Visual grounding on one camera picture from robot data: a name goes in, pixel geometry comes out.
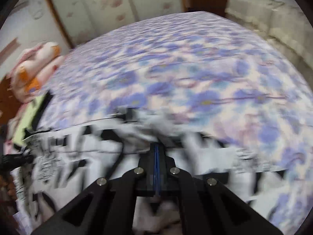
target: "floral bedspread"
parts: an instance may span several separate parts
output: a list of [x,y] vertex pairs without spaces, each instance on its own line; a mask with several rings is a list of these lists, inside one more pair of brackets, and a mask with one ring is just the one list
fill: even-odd
[[313,95],[293,65],[253,32],[219,16],[144,20],[71,52],[45,85],[40,126],[110,117],[117,106],[167,109],[188,124],[286,169],[269,220],[293,234],[313,206]]

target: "black mount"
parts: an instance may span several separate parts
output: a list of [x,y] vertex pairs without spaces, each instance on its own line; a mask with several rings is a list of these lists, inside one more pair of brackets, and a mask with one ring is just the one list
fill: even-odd
[[198,179],[182,169],[171,170],[175,161],[165,152],[163,144],[151,144],[138,163],[143,170],[95,181],[32,234],[131,234],[136,197],[156,194],[177,200],[184,235],[282,234],[217,176]]

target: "screw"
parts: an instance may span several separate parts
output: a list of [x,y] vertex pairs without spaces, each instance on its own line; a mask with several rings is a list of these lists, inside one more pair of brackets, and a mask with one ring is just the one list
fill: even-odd
[[216,185],[217,184],[217,181],[214,179],[214,178],[208,178],[207,179],[207,183],[209,185]]
[[98,185],[105,185],[106,184],[106,179],[105,178],[98,178],[97,179],[97,184]]
[[139,174],[143,173],[144,170],[143,170],[143,168],[137,167],[137,168],[134,169],[134,172],[135,172],[137,175],[139,175]]
[[180,172],[180,169],[177,167],[173,167],[170,169],[170,173],[172,173],[173,175],[178,174]]

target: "orange fabric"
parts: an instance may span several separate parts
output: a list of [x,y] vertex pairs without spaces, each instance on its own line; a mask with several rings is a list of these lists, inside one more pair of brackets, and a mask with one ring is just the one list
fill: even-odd
[[35,77],[31,80],[31,82],[29,84],[27,84],[25,86],[25,92],[26,93],[30,93],[30,92],[34,92],[36,90],[39,90],[41,88],[40,82],[38,81],[38,79]]
[[59,45],[52,46],[51,48],[53,49],[54,57],[57,57],[57,56],[60,55],[60,53],[61,53],[61,48],[60,48]]
[[23,82],[29,81],[29,76],[28,76],[28,73],[27,73],[27,71],[26,71],[26,69],[25,69],[24,66],[21,66],[21,67],[19,68],[18,77],[19,77],[19,79],[20,79],[21,81],[23,81]]

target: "crumpled cloth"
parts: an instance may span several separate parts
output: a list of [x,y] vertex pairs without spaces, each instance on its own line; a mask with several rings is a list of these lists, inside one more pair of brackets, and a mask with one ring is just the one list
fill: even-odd
[[[289,190],[283,168],[257,152],[220,142],[184,124],[176,124],[167,110],[157,113],[130,111],[131,115],[120,108],[113,118],[63,130],[37,132],[25,139],[28,151],[36,155],[36,159],[31,179],[25,179],[28,184],[24,185],[24,190],[17,190],[18,206],[26,208],[33,228],[45,222],[97,178],[118,178],[137,167],[139,154],[148,151],[150,143],[158,138],[168,146],[167,155],[174,158],[176,166],[193,176],[229,173],[225,185],[275,224],[275,216],[281,214],[277,212],[277,206],[284,203],[285,192]],[[181,145],[173,140],[178,138]],[[125,158],[108,177],[108,170],[117,160],[122,146]],[[12,172],[15,183],[21,188],[17,173],[18,170]],[[159,204],[156,211],[152,211],[153,203]],[[157,197],[137,198],[133,222],[136,234],[145,231],[166,234],[172,229],[178,232],[179,221],[178,207],[172,201]]]

